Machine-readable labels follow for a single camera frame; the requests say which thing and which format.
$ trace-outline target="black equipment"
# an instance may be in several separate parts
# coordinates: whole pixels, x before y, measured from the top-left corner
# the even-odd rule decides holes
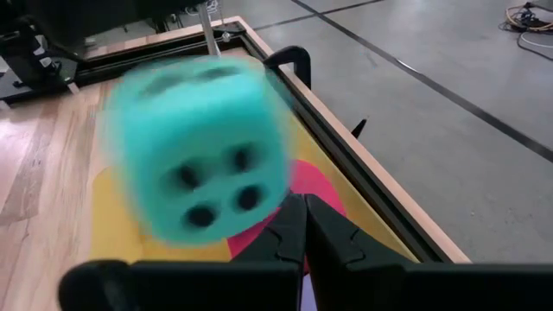
[[[82,86],[81,68],[93,66],[84,38],[203,2],[0,0],[0,56],[10,67],[0,77],[0,102],[10,105],[73,83]]]
[[[230,263],[96,261],[62,279],[63,311],[551,309],[551,265],[412,263],[318,197],[291,194]]]

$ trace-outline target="concrete floor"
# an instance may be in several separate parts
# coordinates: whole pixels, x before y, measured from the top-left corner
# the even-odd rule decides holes
[[[369,117],[359,140],[474,261],[552,262],[553,163],[462,108],[553,148],[553,62],[498,30],[523,1],[300,1],[224,0],[223,13],[273,49],[305,47],[314,92],[349,128]],[[96,37],[152,33],[139,22]]]

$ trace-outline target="black dot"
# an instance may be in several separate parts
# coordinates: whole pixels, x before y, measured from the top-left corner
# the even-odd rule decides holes
[[[190,190],[195,189],[200,185],[200,177],[190,165],[183,165],[178,169],[177,174],[182,184]]]
[[[254,154],[251,146],[237,149],[233,156],[234,168],[239,173],[244,173],[253,167]]]
[[[183,219],[183,225],[192,225],[198,228],[206,228],[210,226],[215,221],[215,212],[213,209],[206,205],[200,204],[198,206],[192,207],[185,214]]]
[[[261,188],[248,186],[240,190],[238,194],[238,207],[243,211],[251,211],[261,201]]]
[[[177,75],[166,75],[155,79],[144,88],[144,95],[157,95],[170,87],[177,86],[186,80],[185,77]]]
[[[234,67],[213,68],[198,74],[198,79],[212,80],[212,79],[223,78],[226,76],[234,75],[237,72],[238,72],[238,69]]]

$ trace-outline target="teal die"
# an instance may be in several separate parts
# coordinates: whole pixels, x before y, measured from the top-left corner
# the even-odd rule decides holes
[[[288,191],[283,103],[245,60],[128,73],[109,101],[112,147],[139,219],[171,244],[205,244],[265,219]]]

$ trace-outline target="wooden table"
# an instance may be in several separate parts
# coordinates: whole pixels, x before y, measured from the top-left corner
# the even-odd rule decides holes
[[[258,46],[265,53],[272,53],[240,17],[227,21],[241,22]],[[178,29],[97,48],[89,55],[113,53],[200,31],[199,25]],[[244,51],[232,50],[232,53]],[[454,262],[469,262],[332,112],[293,73],[287,71],[286,75],[434,242]],[[103,195],[116,186],[99,141],[104,102],[116,82],[98,83],[80,89],[76,95],[41,98],[0,112],[0,201],[3,202],[0,205],[0,311],[57,309],[57,283],[75,264],[95,257],[128,260],[141,257],[101,246],[110,242],[113,231],[99,226],[98,219],[108,212],[101,211],[101,207],[92,208],[94,200],[94,206],[121,205],[118,198]],[[415,260],[302,125],[291,114],[283,121],[299,137],[296,157],[316,165],[333,183],[348,218],[388,247]],[[183,256],[228,260],[224,244],[176,257]]]

